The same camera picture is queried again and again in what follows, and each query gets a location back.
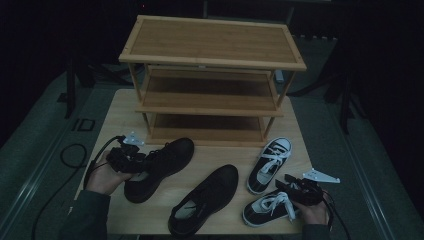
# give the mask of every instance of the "dark floor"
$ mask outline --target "dark floor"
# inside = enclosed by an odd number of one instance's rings
[[[296,39],[296,42],[308,71],[297,75],[290,91],[317,79],[335,43],[320,39]],[[50,84],[0,150],[1,239],[31,238],[37,214],[74,172],[60,161],[61,152],[78,143],[85,146],[90,156],[114,92],[126,88],[100,78],[93,89],[78,86],[77,108],[66,120],[65,104],[56,101],[65,91],[65,80],[65,75],[61,75]],[[291,101],[313,166],[341,178],[340,184],[323,184],[323,187],[333,194],[352,239],[424,239],[422,219],[371,124],[352,107],[353,118],[348,121],[350,134],[344,134],[338,124],[339,102],[329,104],[323,100],[327,87],[291,97]],[[72,130],[76,119],[94,120],[94,129]],[[65,161],[74,165],[79,164],[83,155],[83,148],[78,146],[63,153]],[[38,239],[55,239],[82,174],[83,170],[79,170],[42,212],[36,228]],[[346,239],[338,220],[331,234],[332,239]],[[272,237],[299,239],[300,236]],[[110,235],[110,239],[135,238]]]

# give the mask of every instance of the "wooden table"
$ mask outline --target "wooden table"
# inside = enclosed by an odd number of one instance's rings
[[[128,135],[135,131],[145,139],[147,130],[141,114],[134,111],[138,104],[132,89],[121,89],[115,94],[97,143],[90,159],[94,159],[101,147],[112,137]],[[271,139],[286,137],[292,142],[292,155],[277,173],[301,177],[311,169],[309,156],[296,120],[290,99],[285,97],[284,118],[276,118],[269,133]],[[146,145],[141,152],[162,148],[163,145]],[[134,204],[126,200],[123,185],[112,194],[108,217],[108,232],[111,234],[169,234],[167,223],[171,209],[212,171],[225,164],[233,164],[239,171],[239,185],[232,201],[221,211],[212,215],[197,234],[289,234],[301,231],[302,221],[279,219],[263,227],[252,228],[244,224],[242,210],[258,199],[246,190],[247,177],[253,169],[260,147],[212,147],[197,146],[191,162],[182,171],[164,179],[153,196],[144,203]],[[274,181],[266,192],[275,189]]]

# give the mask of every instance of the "white shoelace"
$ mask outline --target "white shoelace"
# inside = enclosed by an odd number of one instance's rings
[[[268,173],[272,166],[281,166],[283,164],[283,158],[288,158],[290,156],[290,151],[287,151],[285,148],[278,145],[273,146],[273,148],[269,148],[269,150],[271,150],[272,155],[262,154],[261,156],[264,158],[272,159],[262,167],[261,172],[263,173]]]
[[[293,204],[290,202],[289,196],[285,192],[279,192],[276,197],[264,199],[261,202],[261,207],[267,211],[271,209],[272,216],[275,208],[281,203],[284,203],[284,207],[286,208],[286,211],[289,214],[290,222],[293,221],[293,219],[296,219]]]

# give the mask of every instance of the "black cable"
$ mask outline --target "black cable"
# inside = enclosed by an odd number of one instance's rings
[[[66,151],[67,149],[69,149],[70,147],[73,147],[73,146],[80,146],[80,147],[82,147],[82,149],[84,150],[84,157],[81,159],[81,162],[80,162],[80,164],[78,165],[78,166],[73,166],[73,165],[70,165],[70,164],[68,164],[68,163],[66,163],[65,161],[64,161],[64,159],[63,159],[63,152],[64,151]],[[40,216],[41,216],[41,214],[44,212],[44,210],[46,209],[46,207],[50,204],[50,202],[53,200],[53,198],[54,197],[56,197],[56,195],[60,192],[60,190],[62,190],[63,189],[63,187],[65,187],[65,185],[66,184],[68,184],[68,182],[69,181],[71,181],[71,179],[75,176],[75,174],[77,174],[77,172],[81,169],[81,168],[83,168],[84,166],[86,166],[86,165],[84,165],[84,162],[85,162],[85,159],[87,158],[87,149],[84,147],[84,145],[82,145],[82,144],[71,144],[71,145],[69,145],[69,146],[67,146],[67,147],[65,147],[64,149],[62,149],[62,151],[61,151],[61,153],[60,153],[60,159],[61,159],[61,161],[62,161],[62,163],[64,163],[66,166],[68,166],[68,167],[71,167],[71,168],[74,168],[75,170],[74,170],[74,172],[71,174],[71,176],[69,176],[68,177],[68,179],[62,184],[62,186],[60,186],[57,190],[56,190],[56,192],[49,198],[49,200],[47,200],[47,202],[44,204],[44,206],[40,209],[40,211],[38,212],[38,214],[37,214],[37,216],[36,216],[36,218],[35,218],[35,220],[34,220],[34,223],[33,223],[33,225],[32,225],[32,231],[31,231],[31,239],[32,240],[35,240],[35,232],[36,232],[36,229],[37,229],[37,224],[38,224],[38,220],[40,219]]]
[[[330,197],[330,199],[331,199],[331,201],[330,201],[330,202],[327,202],[327,200],[325,200],[325,199],[324,199],[324,204],[327,206],[327,208],[328,208],[328,210],[329,210],[329,211],[331,211],[332,213],[334,213],[334,214],[336,215],[337,219],[339,219],[340,224],[342,225],[342,227],[343,227],[343,229],[344,229],[344,231],[345,231],[345,233],[346,233],[346,237],[347,237],[347,239],[351,240],[349,230],[347,229],[346,224],[344,223],[343,219],[340,217],[339,213],[338,213],[338,212],[337,212],[337,210],[336,210],[336,203],[334,202],[333,197],[332,197],[332,196],[331,196],[328,192],[326,192],[326,191],[324,191],[324,192],[325,192],[325,193],[326,193],[326,194]]]
[[[328,211],[329,211],[329,219],[327,222],[327,226],[328,226],[328,230],[331,231],[331,228],[333,226],[333,221],[334,221],[334,212],[332,210],[332,208],[330,207],[330,203],[327,202],[327,200],[323,199],[323,202],[325,204],[325,206],[327,207]]]
[[[104,152],[104,150],[109,146],[109,144],[111,143],[111,142],[113,142],[114,140],[118,140],[118,139],[122,139],[123,138],[123,136],[116,136],[116,137],[113,137],[113,138],[111,138],[109,141],[107,141],[106,142],[106,144],[100,149],[100,151],[97,153],[97,155],[96,155],[96,157],[94,158],[94,162],[97,162],[97,160],[98,160],[98,158],[100,157],[100,155]],[[79,147],[81,147],[83,150],[84,150],[84,157],[82,158],[82,160],[81,160],[81,162],[80,162],[80,164],[79,165],[77,165],[77,166],[74,166],[74,165],[71,165],[71,164],[69,164],[69,163],[67,163],[67,162],[65,162],[65,160],[64,160],[64,157],[63,157],[63,154],[64,154],[64,152],[66,151],[66,150],[68,150],[69,148],[71,148],[71,147],[74,147],[74,146],[79,146]],[[56,191],[55,191],[55,193],[47,200],[47,202],[44,204],[44,206],[40,209],[40,211],[38,212],[38,214],[37,214],[37,216],[35,217],[35,220],[34,220],[34,223],[33,223],[33,225],[32,225],[32,231],[31,231],[31,239],[32,240],[35,240],[35,233],[36,233],[36,230],[37,230],[37,225],[38,225],[38,220],[40,219],[40,217],[41,217],[41,214],[44,212],[44,210],[46,209],[46,207],[50,204],[50,202],[56,197],[56,195],[60,192],[60,190],[62,190],[64,187],[65,187],[65,185],[66,184],[68,184],[69,183],[69,181],[71,181],[71,179],[77,174],[77,172],[81,169],[81,168],[84,168],[84,167],[86,167],[87,165],[86,164],[84,164],[84,162],[85,162],[85,159],[87,158],[87,149],[84,147],[84,145],[82,145],[82,144],[79,144],[79,143],[74,143],[74,144],[71,144],[71,145],[68,145],[68,146],[66,146],[65,148],[63,148],[62,149],[62,151],[60,152],[60,161],[65,165],[65,166],[67,166],[67,167],[70,167],[70,168],[73,168],[73,169],[75,169],[74,170],[74,172],[68,177],[68,179],[62,184],[62,186],[60,186]],[[99,167],[101,167],[101,166],[103,166],[103,165],[105,165],[105,164],[101,164],[101,165],[99,165],[99,166],[97,166],[96,168],[94,168],[94,169],[97,169],[97,168],[99,168]]]
[[[63,157],[63,154],[65,153],[65,151],[66,150],[68,150],[69,148],[71,148],[71,147],[74,147],[74,146],[80,146],[80,147],[82,147],[82,149],[84,150],[84,159],[87,157],[87,149],[84,147],[84,145],[82,145],[82,144],[79,144],[79,143],[74,143],[74,144],[71,144],[71,145],[68,145],[68,146],[66,146],[64,149],[62,149],[62,151],[60,151],[60,161],[65,165],[65,166],[67,166],[67,167],[70,167],[70,168],[77,168],[77,169],[80,169],[80,168],[83,168],[83,167],[87,167],[87,165],[82,165],[82,166],[74,166],[74,165],[71,165],[71,164],[69,164],[69,163],[67,163],[67,162],[65,162],[65,159],[64,159],[64,157]]]

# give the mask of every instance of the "dark background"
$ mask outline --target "dark background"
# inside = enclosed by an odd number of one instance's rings
[[[353,93],[423,216],[419,196],[424,184],[420,151],[424,5],[378,0],[209,0],[208,15],[282,21],[289,7],[295,7],[292,34],[338,39],[326,71],[352,73]],[[203,1],[196,0],[2,1],[0,146],[46,86],[66,70],[75,47],[99,64],[118,64],[138,14],[202,18],[203,11]]]

